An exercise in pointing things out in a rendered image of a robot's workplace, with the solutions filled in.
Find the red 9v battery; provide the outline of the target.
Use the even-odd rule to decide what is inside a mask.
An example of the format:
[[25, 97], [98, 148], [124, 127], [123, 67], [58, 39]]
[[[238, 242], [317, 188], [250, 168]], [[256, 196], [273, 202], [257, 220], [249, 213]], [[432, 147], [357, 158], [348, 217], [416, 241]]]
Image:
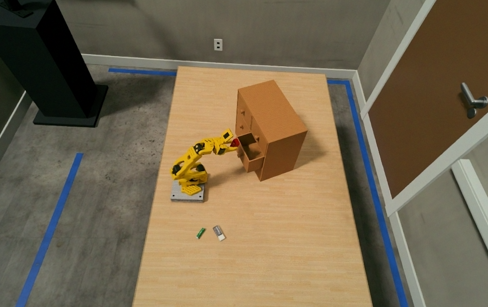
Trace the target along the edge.
[[239, 144], [240, 144], [240, 143], [239, 143], [238, 139], [234, 139], [234, 140], [232, 141], [232, 143], [231, 143], [230, 147], [238, 147], [238, 146], [239, 146]]

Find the brown wooden chest of drawers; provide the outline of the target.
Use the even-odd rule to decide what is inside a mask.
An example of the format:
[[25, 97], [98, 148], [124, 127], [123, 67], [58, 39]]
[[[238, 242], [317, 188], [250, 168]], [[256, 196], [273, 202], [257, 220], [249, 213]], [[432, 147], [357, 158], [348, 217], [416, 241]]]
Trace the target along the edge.
[[283, 92], [274, 80], [240, 88], [236, 114], [239, 93], [267, 141], [259, 181], [292, 171], [308, 130]]

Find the green aa battery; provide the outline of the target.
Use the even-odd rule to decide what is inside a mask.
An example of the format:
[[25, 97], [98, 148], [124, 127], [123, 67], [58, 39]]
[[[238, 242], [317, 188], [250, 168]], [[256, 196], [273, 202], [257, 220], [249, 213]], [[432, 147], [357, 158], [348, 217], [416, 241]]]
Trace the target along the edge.
[[196, 236], [196, 239], [199, 239], [199, 237], [200, 237], [200, 236], [203, 234], [203, 232], [204, 232], [204, 231], [205, 231], [205, 229], [204, 229], [204, 228], [202, 228], [202, 229], [200, 230], [200, 232], [198, 233], [198, 235]]

